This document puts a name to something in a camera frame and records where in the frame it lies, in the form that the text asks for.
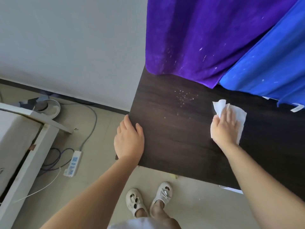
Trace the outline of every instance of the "white tissue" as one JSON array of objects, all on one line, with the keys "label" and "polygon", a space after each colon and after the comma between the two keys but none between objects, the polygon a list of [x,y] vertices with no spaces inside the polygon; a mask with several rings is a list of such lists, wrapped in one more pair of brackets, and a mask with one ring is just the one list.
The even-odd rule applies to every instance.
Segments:
[{"label": "white tissue", "polygon": [[213,102],[214,109],[216,111],[216,114],[219,116],[219,118],[221,116],[221,112],[224,109],[224,107],[228,108],[230,106],[232,111],[235,112],[236,120],[240,123],[240,127],[239,127],[239,130],[238,130],[238,135],[237,135],[237,140],[236,140],[236,143],[239,144],[240,138],[242,136],[242,131],[244,129],[244,124],[245,124],[245,121],[246,121],[247,113],[239,107],[236,107],[236,106],[230,105],[230,104],[226,104],[226,102],[227,102],[226,100],[219,100],[218,102]]}]

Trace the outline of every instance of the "floor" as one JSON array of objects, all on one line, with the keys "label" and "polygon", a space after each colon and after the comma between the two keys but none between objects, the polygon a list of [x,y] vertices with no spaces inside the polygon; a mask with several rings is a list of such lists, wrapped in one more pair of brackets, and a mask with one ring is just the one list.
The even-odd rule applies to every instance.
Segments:
[{"label": "floor", "polygon": [[[3,84],[0,84],[0,91],[3,102],[7,104],[40,96]],[[13,225],[14,229],[40,228],[55,212],[93,183],[115,162],[113,139],[124,115],[98,108],[94,110],[98,116],[97,127],[83,147],[83,156],[76,175],[73,178],[63,176],[63,167],[60,175],[50,186],[28,197]],[[61,150],[70,147],[77,150],[93,127],[94,115],[82,105],[65,105],[56,121],[75,130],[70,136],[58,134],[53,147]],[[71,151],[67,151],[59,165],[68,161],[71,154]],[[52,161],[55,157],[56,151],[51,151],[47,160]],[[57,174],[58,170],[55,170],[36,178],[30,193],[48,185]],[[244,195],[190,178],[174,179],[168,173],[144,167],[137,167],[130,176],[110,223],[132,218],[125,205],[125,194],[130,188],[140,190],[144,204],[148,208],[159,184],[163,181],[169,181],[174,191],[166,212],[175,218],[182,228],[259,228]]]}]

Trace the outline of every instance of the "baseboard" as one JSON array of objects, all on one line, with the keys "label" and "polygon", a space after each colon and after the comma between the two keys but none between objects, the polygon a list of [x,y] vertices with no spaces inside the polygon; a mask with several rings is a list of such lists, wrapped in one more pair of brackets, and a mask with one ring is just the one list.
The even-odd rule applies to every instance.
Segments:
[{"label": "baseboard", "polygon": [[28,85],[25,85],[25,84],[20,84],[20,83],[16,83],[16,82],[5,80],[5,79],[0,79],[0,83],[8,85],[8,86],[15,87],[15,88],[21,88],[21,89],[24,89],[24,90],[28,90],[28,91],[31,91],[31,92],[37,92],[37,93],[40,93],[40,94],[43,94],[43,95],[54,96],[54,97],[57,97],[57,98],[60,98],[60,99],[63,99],[63,100],[73,101],[73,102],[76,102],[76,103],[79,103],[79,104],[85,104],[85,105],[89,105],[89,106],[92,106],[92,107],[101,108],[101,109],[108,110],[108,111],[111,111],[111,112],[116,112],[116,113],[120,113],[120,114],[124,114],[124,115],[129,114],[128,111],[121,110],[121,109],[118,109],[118,108],[113,108],[113,107],[109,107],[109,106],[106,106],[106,105],[97,104],[97,103],[86,101],[86,100],[81,100],[81,99],[74,98],[74,97],[71,97],[71,96],[65,96],[65,95],[62,95],[62,94],[45,91],[43,89],[34,88],[34,87],[31,87],[31,86],[28,86]]}]

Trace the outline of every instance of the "mattress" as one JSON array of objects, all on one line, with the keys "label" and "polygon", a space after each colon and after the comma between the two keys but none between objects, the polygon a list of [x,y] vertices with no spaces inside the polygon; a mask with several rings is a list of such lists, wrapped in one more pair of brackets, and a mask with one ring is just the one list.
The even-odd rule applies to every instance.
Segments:
[{"label": "mattress", "polygon": [[0,195],[35,139],[41,124],[0,110]]}]

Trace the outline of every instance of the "wood grain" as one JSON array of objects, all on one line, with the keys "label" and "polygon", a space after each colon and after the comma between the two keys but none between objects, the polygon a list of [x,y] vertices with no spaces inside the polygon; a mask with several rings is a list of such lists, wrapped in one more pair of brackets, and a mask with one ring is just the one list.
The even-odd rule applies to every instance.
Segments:
[{"label": "wood grain", "polygon": [[267,172],[305,199],[305,111],[217,85],[205,87],[144,68],[130,111],[144,129],[139,165],[239,189],[230,165],[210,136],[212,101],[226,99],[247,112],[240,146]]}]

